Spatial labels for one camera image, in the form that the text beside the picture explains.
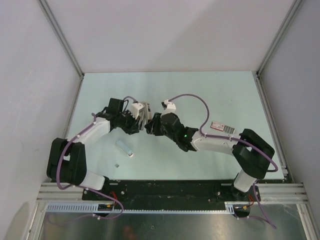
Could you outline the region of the red white staples box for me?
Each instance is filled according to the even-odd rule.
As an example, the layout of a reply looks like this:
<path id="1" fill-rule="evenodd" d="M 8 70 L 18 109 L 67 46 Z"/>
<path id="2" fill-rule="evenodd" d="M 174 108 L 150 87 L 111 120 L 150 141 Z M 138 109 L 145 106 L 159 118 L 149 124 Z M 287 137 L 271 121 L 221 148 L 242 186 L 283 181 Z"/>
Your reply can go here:
<path id="1" fill-rule="evenodd" d="M 226 134 L 234 134 L 236 132 L 235 128 L 216 121 L 211 122 L 210 128 Z"/>

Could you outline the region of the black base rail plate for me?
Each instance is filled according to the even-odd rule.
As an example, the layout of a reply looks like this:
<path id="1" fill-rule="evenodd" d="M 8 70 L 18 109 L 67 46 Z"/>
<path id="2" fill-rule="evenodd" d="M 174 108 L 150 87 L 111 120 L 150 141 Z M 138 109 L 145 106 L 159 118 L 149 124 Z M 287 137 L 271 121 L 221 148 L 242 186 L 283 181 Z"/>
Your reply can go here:
<path id="1" fill-rule="evenodd" d="M 230 195 L 229 180 L 109 180 L 101 192 L 116 196 L 125 210 L 217 211 L 226 202 L 249 203 L 260 195 L 251 187 L 242 199 Z"/>

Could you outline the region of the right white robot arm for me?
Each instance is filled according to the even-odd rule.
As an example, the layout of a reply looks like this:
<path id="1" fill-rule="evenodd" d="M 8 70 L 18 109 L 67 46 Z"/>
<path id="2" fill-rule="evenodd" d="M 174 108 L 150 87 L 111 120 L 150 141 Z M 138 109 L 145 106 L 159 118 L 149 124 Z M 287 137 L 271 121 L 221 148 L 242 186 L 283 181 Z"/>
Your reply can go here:
<path id="1" fill-rule="evenodd" d="M 174 113 L 155 113 L 144 126 L 149 135 L 165 136 L 184 152 L 212 151 L 233 156 L 241 167 L 230 187 L 230 195 L 237 201 L 248 196 L 257 180 L 265 178 L 275 150 L 251 129 L 237 136 L 204 135 L 197 128 L 184 126 Z"/>

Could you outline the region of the aluminium frame rails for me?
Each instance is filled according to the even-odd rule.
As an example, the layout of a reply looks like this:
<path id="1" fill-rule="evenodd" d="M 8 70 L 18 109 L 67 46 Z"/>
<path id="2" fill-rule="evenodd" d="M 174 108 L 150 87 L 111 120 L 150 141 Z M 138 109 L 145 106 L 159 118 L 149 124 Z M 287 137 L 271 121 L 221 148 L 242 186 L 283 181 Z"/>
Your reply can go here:
<path id="1" fill-rule="evenodd" d="M 311 205 L 305 186 L 301 182 L 297 182 L 291 173 L 285 155 L 281 139 L 277 130 L 276 122 L 268 101 L 261 76 L 258 72 L 252 72 L 257 91 L 262 103 L 262 107 L 269 125 L 271 136 L 275 144 L 275 149 L 278 154 L 281 171 L 284 174 L 284 179 L 280 183 L 262 183 L 261 186 L 271 190 L 267 196 L 262 198 L 263 204 L 282 204 L 284 207 L 295 205 L 298 212 L 298 220 L 303 227 L 303 235 L 308 240 L 318 240 L 320 238 L 320 230 L 312 213 Z"/>

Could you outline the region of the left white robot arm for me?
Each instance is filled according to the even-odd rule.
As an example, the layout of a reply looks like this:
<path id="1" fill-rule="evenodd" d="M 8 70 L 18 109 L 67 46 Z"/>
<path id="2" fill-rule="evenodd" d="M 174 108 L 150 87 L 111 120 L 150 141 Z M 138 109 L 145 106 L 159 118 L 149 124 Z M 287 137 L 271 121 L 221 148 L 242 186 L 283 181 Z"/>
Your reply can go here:
<path id="1" fill-rule="evenodd" d="M 116 128 L 132 135 L 141 130 L 145 106 L 134 101 L 124 110 L 125 101 L 111 98 L 108 106 L 92 114 L 93 120 L 72 138 L 56 138 L 51 143 L 46 174 L 61 190 L 76 186 L 93 190 L 100 200 L 110 196 L 109 178 L 87 168 L 87 149 Z"/>

